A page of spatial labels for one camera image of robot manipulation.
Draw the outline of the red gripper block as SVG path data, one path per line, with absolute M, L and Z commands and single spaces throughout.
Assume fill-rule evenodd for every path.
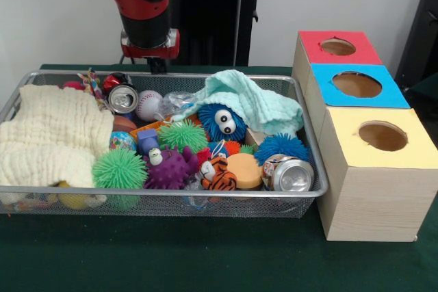
M 171 29 L 168 32 L 167 39 L 163 45 L 160 45 L 157 48 L 143 49 L 134 46 L 129 41 L 129 37 L 123 29 L 120 33 L 120 45 L 125 57 L 148 58 L 147 64 L 152 73 L 167 73 L 166 59 L 176 59 L 179 54 L 180 32 L 178 29 Z

